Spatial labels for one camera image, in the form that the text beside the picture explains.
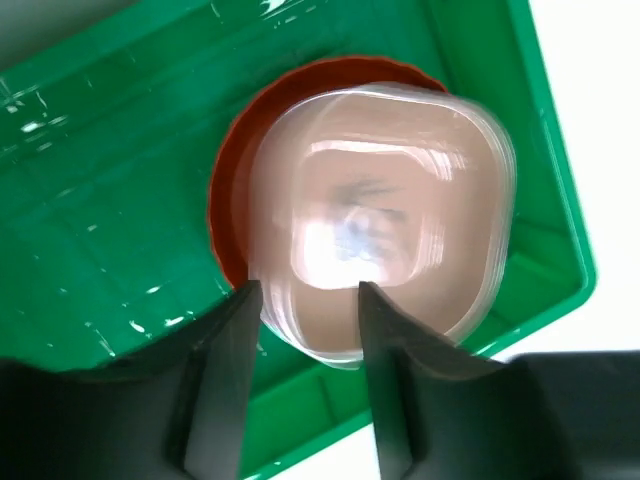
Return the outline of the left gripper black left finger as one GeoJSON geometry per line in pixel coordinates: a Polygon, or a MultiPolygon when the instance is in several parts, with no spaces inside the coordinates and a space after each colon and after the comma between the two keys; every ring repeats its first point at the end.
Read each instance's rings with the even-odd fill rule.
{"type": "Polygon", "coordinates": [[[251,281],[163,338],[91,369],[1,363],[5,479],[233,479],[262,292],[251,281]]]}

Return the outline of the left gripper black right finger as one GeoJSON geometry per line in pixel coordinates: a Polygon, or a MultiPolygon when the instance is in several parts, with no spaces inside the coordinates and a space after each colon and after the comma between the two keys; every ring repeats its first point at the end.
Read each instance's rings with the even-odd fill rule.
{"type": "Polygon", "coordinates": [[[639,355],[475,356],[375,285],[358,320],[384,479],[635,479],[639,355]]]}

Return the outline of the red round plate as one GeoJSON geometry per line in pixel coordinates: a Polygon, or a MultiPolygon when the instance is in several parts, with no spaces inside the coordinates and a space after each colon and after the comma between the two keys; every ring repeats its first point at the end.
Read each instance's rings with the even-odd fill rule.
{"type": "Polygon", "coordinates": [[[408,63],[380,56],[320,59],[260,90],[231,123],[218,150],[210,186],[207,219],[211,249],[233,289],[248,279],[249,177],[255,154],[272,124],[290,107],[314,95],[374,82],[395,82],[439,93],[439,80],[408,63]]]}

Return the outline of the brown square dish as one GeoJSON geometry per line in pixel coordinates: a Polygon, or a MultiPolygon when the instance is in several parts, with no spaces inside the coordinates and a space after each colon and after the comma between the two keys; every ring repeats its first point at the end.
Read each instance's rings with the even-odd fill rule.
{"type": "Polygon", "coordinates": [[[354,369],[358,288],[371,282],[419,326],[464,340],[497,296],[515,189],[507,131],[469,99],[380,82],[295,103],[250,169],[248,272],[262,322],[354,369]]]}

